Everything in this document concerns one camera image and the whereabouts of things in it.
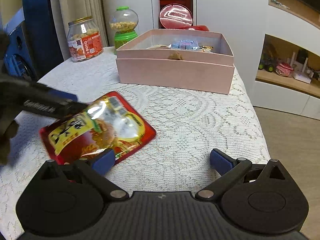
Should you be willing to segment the gloved left hand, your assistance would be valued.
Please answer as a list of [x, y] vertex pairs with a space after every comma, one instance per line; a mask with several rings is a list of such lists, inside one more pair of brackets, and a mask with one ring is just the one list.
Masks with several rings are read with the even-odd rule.
[[[1, 29], [1, 76], [4, 75], [4, 54], [7, 51], [10, 40], [8, 35]], [[19, 111], [5, 104], [1, 104], [1, 165], [8, 163], [10, 154], [10, 139], [15, 137], [18, 131], [18, 123], [15, 117]]]

